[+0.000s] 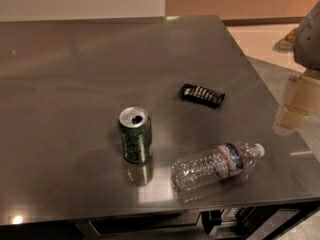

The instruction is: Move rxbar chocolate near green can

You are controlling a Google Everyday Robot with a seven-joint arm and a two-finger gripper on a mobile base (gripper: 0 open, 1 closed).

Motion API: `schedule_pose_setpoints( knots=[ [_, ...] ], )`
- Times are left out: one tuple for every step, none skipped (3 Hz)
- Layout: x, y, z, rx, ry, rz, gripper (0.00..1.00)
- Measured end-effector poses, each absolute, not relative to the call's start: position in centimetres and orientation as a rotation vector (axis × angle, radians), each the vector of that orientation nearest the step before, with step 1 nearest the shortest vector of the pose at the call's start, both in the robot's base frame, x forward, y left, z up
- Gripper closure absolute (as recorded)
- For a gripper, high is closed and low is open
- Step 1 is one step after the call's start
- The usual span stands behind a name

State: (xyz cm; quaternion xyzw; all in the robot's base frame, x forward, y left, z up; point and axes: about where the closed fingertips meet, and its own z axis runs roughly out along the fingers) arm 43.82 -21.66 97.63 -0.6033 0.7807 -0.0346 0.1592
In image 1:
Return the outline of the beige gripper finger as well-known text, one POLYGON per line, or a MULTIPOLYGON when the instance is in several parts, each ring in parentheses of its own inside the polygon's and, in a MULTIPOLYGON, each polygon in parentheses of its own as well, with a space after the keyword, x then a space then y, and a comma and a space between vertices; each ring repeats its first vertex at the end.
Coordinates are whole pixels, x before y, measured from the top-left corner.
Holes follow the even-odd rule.
POLYGON ((298 77, 289 77, 277 112, 277 124, 295 130, 319 107, 320 71, 307 69, 298 77))

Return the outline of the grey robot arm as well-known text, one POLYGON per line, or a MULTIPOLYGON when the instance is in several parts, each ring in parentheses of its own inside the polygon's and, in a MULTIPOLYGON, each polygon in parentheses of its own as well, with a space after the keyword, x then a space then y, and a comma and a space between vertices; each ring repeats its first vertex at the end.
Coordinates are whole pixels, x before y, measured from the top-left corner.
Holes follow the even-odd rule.
POLYGON ((289 78, 276 115, 276 124, 290 130, 297 129, 320 106, 320 2, 299 24, 293 55, 306 71, 289 78))

